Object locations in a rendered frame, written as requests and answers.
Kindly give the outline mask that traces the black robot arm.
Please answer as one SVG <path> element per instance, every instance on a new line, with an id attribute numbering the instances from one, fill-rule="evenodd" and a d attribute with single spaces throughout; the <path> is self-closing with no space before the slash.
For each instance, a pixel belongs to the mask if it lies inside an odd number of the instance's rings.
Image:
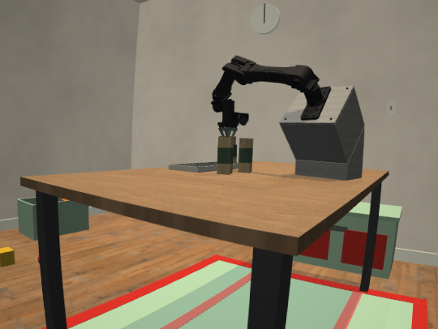
<path id="1" fill-rule="evenodd" d="M 224 110 L 234 111 L 234 100 L 228 98 L 232 95 L 230 88 L 235 80 L 242 85 L 253 82 L 283 83 L 303 92 L 307 99 L 307 105 L 300 117 L 302 121 L 316 120 L 320 117 L 331 91 L 331 87 L 320 88 L 319 78 L 309 66 L 261 66 L 236 55 L 232 58 L 231 63 L 226 63 L 222 67 L 222 70 L 224 74 L 213 90 L 213 101 L 211 102 L 213 110 L 217 113 Z M 232 112 L 231 121 L 239 122 L 245 126 L 249 121 L 249 113 Z"/>

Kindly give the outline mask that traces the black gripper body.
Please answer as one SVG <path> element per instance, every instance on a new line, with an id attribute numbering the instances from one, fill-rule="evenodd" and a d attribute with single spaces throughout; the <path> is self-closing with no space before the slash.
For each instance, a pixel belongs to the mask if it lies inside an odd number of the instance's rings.
<path id="1" fill-rule="evenodd" d="M 224 128 L 224 127 L 238 128 L 239 122 L 232 122 L 231 121 L 232 112 L 234 112 L 234 111 L 231 111 L 231 110 L 230 111 L 222 111 L 222 122 L 217 123 L 219 128 Z"/>

